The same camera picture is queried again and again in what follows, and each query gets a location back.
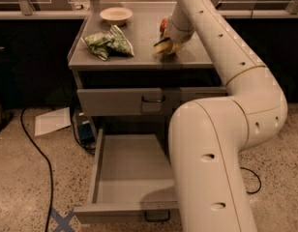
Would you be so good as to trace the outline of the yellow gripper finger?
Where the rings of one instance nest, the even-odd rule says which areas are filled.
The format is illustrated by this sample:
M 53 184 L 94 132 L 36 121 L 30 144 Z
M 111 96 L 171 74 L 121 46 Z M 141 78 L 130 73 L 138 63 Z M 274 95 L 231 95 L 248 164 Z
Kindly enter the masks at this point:
M 161 44 L 159 44 L 159 45 L 157 45 L 157 46 L 154 46 L 155 52 L 156 52 L 157 54 L 165 53 L 165 50 L 167 49 L 167 47 L 168 47 L 168 43 L 169 43 L 169 42 L 170 42 L 170 41 L 165 42 L 165 43 L 161 43 Z
M 178 52 L 183 46 L 184 46 L 183 43 L 169 42 L 168 47 L 165 50 L 165 53 L 167 55 L 174 54 L 174 53 Z

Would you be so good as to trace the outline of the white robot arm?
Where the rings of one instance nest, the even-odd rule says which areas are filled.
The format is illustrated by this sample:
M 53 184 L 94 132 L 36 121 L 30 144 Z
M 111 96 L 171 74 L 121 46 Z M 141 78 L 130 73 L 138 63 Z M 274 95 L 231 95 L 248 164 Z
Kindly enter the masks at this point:
M 276 135 L 286 120 L 283 90 L 264 62 L 215 9 L 217 0 L 176 0 L 166 32 L 197 35 L 226 89 L 176 109 L 168 148 L 184 232 L 257 232 L 238 155 Z

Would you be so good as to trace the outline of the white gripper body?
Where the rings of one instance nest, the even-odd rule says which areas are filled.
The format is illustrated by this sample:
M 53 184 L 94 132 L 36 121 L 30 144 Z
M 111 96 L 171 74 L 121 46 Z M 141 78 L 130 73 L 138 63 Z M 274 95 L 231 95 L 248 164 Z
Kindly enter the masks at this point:
M 194 26 L 180 7 L 176 7 L 166 25 L 170 39 L 179 44 L 189 41 L 194 34 Z

